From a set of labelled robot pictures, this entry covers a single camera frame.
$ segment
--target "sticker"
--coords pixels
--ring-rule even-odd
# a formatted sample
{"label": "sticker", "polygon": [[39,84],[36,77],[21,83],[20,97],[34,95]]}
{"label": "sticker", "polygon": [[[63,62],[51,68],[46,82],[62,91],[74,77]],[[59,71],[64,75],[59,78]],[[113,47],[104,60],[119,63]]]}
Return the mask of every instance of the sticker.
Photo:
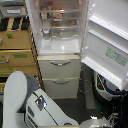
{"label": "sticker", "polygon": [[1,57],[1,58],[5,58],[5,55],[1,55],[0,57]]}
{"label": "sticker", "polygon": [[27,58],[27,54],[13,54],[14,58]]}
{"label": "sticker", "polygon": [[13,70],[13,68],[8,68],[9,70]]}
{"label": "sticker", "polygon": [[128,58],[117,53],[116,51],[114,51],[113,49],[109,47],[107,47],[105,55],[123,67],[125,67],[126,64],[128,63]]}
{"label": "sticker", "polygon": [[8,37],[9,39],[13,39],[13,35],[12,35],[12,34],[7,34],[7,37]]}

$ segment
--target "open refrigerator door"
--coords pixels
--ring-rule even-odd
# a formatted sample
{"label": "open refrigerator door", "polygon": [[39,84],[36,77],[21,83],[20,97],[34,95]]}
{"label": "open refrigerator door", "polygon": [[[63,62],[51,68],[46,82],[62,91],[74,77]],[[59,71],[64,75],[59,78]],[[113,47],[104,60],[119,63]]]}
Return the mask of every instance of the open refrigerator door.
{"label": "open refrigerator door", "polygon": [[81,62],[128,90],[128,1],[89,0]]}

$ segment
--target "drawer handle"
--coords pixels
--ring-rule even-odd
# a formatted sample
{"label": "drawer handle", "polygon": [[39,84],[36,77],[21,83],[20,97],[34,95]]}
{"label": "drawer handle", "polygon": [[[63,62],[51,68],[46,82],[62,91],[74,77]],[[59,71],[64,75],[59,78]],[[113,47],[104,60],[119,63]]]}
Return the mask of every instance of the drawer handle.
{"label": "drawer handle", "polygon": [[2,44],[2,39],[0,39],[0,44]]}
{"label": "drawer handle", "polygon": [[63,63],[63,64],[57,64],[57,63],[55,63],[54,61],[50,61],[49,63],[50,63],[50,64],[53,64],[53,65],[56,65],[56,66],[64,66],[64,65],[67,65],[67,64],[69,64],[69,63],[71,63],[71,62],[65,62],[65,63]]}
{"label": "drawer handle", "polygon": [[4,87],[1,87],[0,92],[4,92]]}
{"label": "drawer handle", "polygon": [[9,62],[9,59],[7,59],[7,61],[4,61],[4,62],[0,62],[0,64],[6,64]]}
{"label": "drawer handle", "polygon": [[66,81],[63,81],[63,82],[61,82],[61,81],[52,81],[52,82],[55,83],[55,84],[66,84],[66,83],[69,82],[69,80],[66,80]]}

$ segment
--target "white refrigerator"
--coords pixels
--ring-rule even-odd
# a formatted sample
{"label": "white refrigerator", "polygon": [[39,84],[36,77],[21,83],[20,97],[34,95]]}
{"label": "white refrigerator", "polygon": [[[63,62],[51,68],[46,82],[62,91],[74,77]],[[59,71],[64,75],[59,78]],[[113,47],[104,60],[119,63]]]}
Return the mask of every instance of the white refrigerator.
{"label": "white refrigerator", "polygon": [[128,0],[25,0],[46,93],[76,98],[81,63],[128,90]]}

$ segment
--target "label on refrigerator door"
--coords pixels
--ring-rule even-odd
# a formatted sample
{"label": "label on refrigerator door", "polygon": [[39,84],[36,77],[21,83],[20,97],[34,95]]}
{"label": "label on refrigerator door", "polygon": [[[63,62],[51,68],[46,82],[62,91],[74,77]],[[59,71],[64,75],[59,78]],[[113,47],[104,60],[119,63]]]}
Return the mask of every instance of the label on refrigerator door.
{"label": "label on refrigerator door", "polygon": [[128,58],[117,53],[116,51],[114,51],[113,49],[109,47],[107,47],[105,55],[123,67],[125,67],[126,64],[128,63]]}

